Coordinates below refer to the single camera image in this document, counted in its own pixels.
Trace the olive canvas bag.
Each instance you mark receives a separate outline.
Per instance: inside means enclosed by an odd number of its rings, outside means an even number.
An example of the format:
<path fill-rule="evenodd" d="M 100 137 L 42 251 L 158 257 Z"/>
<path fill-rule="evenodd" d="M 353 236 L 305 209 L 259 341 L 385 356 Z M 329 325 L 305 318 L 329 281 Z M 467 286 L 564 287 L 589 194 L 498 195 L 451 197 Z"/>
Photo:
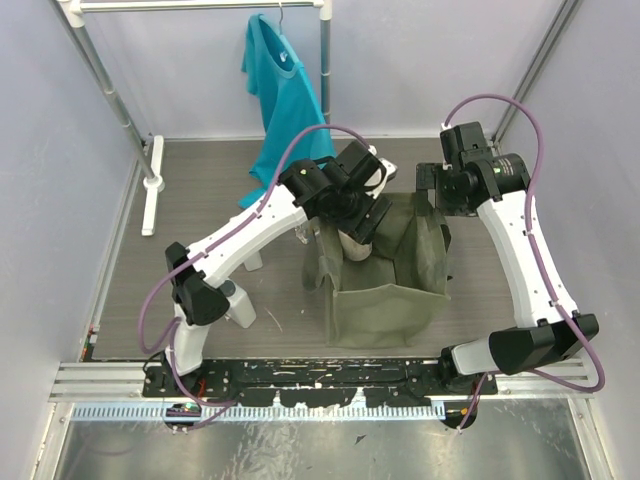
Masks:
<path fill-rule="evenodd" d="M 450 300 L 444 216 L 426 193 L 388 197 L 391 208 L 360 261 L 348 258 L 335 227 L 312 222 L 302 284 L 325 293 L 325 335 L 333 347 L 408 347 Z"/>

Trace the beige round bottle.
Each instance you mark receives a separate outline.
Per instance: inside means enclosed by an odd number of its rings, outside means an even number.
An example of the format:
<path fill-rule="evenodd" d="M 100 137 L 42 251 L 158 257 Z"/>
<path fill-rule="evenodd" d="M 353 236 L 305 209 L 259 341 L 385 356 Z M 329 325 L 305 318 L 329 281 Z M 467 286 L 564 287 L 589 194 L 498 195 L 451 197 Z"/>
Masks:
<path fill-rule="evenodd" d="M 339 240 L 343 249 L 344 256 L 353 262 L 361 262 L 366 260 L 372 253 L 372 244 L 359 244 L 349 235 L 342 231 L 338 231 Z"/>

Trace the clear bottle black cap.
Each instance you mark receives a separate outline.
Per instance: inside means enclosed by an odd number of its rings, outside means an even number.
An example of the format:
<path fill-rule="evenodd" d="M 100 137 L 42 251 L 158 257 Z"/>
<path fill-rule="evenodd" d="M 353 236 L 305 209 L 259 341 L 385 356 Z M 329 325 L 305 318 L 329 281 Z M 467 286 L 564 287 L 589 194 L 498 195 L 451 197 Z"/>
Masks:
<path fill-rule="evenodd" d="M 313 220 L 307 221 L 303 224 L 296 226 L 294 228 L 296 238 L 303 245 L 310 245 L 312 243 L 316 243 L 318 241 L 319 235 L 321 234 L 320 224 Z"/>

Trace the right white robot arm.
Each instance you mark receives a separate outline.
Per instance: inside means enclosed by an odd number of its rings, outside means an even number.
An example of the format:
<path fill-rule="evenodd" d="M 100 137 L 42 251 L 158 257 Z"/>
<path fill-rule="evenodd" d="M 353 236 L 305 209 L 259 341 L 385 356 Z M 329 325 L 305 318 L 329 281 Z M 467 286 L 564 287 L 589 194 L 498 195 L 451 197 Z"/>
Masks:
<path fill-rule="evenodd" d="M 530 177 L 516 154 L 463 152 L 452 163 L 420 163 L 416 191 L 434 193 L 447 216 L 476 216 L 489 232 L 512 296 L 515 324 L 475 341 L 446 347 L 438 379 L 459 394 L 474 375 L 540 373 L 543 367 L 590 350 L 595 315 L 580 312 L 554 266 L 527 196 Z"/>

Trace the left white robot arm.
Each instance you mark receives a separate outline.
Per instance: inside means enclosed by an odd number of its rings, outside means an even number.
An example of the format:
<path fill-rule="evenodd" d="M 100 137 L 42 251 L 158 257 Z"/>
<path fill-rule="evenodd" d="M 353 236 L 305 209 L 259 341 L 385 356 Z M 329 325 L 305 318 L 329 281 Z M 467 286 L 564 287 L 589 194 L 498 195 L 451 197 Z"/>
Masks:
<path fill-rule="evenodd" d="M 178 396 L 194 393 L 211 325 L 224 316 L 243 328 L 255 321 L 246 291 L 229 277 L 239 266 L 260 268 L 261 249 L 285 232 L 317 218 L 338 230 L 338 245 L 349 259 L 366 259 L 391 205 L 381 193 L 396 173 L 395 164 L 373 155 L 352 166 L 332 157 L 295 161 L 270 194 L 209 237 L 187 248 L 171 245 L 166 257 L 169 267 L 179 272 L 172 284 L 180 322 L 166 349 L 171 366 L 165 385 Z"/>

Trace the white bottle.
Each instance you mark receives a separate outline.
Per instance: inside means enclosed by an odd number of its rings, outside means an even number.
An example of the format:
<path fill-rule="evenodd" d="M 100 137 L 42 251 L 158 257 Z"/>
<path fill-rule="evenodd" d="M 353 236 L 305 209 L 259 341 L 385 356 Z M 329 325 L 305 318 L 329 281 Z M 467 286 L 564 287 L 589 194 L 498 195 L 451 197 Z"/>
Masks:
<path fill-rule="evenodd" d="M 243 262 L 248 272 L 259 270 L 263 267 L 263 260 L 260 252 L 255 252 L 245 259 Z"/>
<path fill-rule="evenodd" d="M 248 293 L 230 279 L 220 286 L 220 291 L 229 302 L 226 316 L 241 328 L 249 328 L 255 322 L 257 314 Z"/>

